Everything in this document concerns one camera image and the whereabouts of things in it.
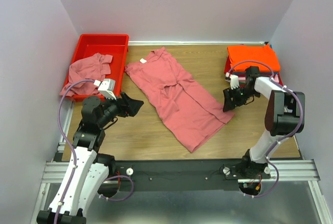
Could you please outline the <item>salmon pink t-shirt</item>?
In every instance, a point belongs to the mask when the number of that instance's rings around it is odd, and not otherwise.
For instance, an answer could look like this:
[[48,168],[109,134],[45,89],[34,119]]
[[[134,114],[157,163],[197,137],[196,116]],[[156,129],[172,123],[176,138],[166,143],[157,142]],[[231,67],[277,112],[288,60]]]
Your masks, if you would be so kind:
[[163,124],[194,152],[234,116],[165,48],[125,66],[126,74],[155,107]]

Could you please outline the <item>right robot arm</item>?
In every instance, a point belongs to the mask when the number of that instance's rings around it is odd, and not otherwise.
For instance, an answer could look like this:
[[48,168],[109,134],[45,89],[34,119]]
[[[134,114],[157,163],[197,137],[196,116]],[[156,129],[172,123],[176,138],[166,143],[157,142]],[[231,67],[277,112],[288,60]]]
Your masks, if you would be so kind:
[[223,91],[223,112],[252,103],[256,97],[264,96],[268,99],[265,130],[260,139],[246,151],[240,163],[223,168],[227,177],[255,178],[261,173],[268,173],[271,155],[286,139],[303,130],[305,95],[282,86],[273,76],[262,76],[258,66],[246,69],[244,86],[239,85],[238,76],[232,70],[225,76],[230,87]]

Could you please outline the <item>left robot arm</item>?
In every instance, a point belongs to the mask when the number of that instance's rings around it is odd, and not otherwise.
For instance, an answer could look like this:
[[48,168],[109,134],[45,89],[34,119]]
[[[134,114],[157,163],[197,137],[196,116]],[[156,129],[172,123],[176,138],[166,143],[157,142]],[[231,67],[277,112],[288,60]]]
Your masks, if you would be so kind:
[[39,211],[37,223],[86,223],[87,210],[101,184],[121,177],[114,157],[99,153],[105,131],[118,117],[134,117],[143,104],[124,92],[120,97],[89,96],[83,101],[65,176],[48,209]]

